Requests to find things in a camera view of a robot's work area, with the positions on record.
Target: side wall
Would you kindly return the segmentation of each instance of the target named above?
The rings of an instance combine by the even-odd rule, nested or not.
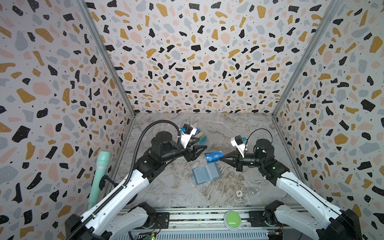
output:
[[[91,0],[136,112],[274,110],[330,1]]]
[[[0,239],[64,239],[126,106],[69,0],[0,4]]]
[[[364,239],[384,227],[383,1],[344,2],[276,113],[307,184],[353,209]]]

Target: terrazzo patterned wall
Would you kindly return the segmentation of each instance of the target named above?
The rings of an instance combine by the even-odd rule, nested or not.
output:
[[[343,4],[277,117],[306,183],[365,240],[384,227],[383,23],[383,1]]]
[[[69,0],[0,3],[0,239],[64,239],[126,106]]]
[[[86,1],[136,112],[273,111],[330,1]]]

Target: green button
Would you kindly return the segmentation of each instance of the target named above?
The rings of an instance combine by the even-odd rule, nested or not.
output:
[[[229,211],[225,221],[231,228],[238,228],[241,224],[240,215],[237,212]]]

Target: blue vip card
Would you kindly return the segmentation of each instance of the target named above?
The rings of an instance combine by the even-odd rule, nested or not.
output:
[[[217,162],[223,156],[222,151],[204,153],[207,162]]]

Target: slotted ventilation grille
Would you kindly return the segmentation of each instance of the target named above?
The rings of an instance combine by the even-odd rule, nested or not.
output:
[[[118,240],[128,240],[128,235],[123,235]],[[268,240],[267,230],[204,230],[204,231],[164,231],[160,232],[156,240],[178,240],[178,239],[207,239],[207,240]]]

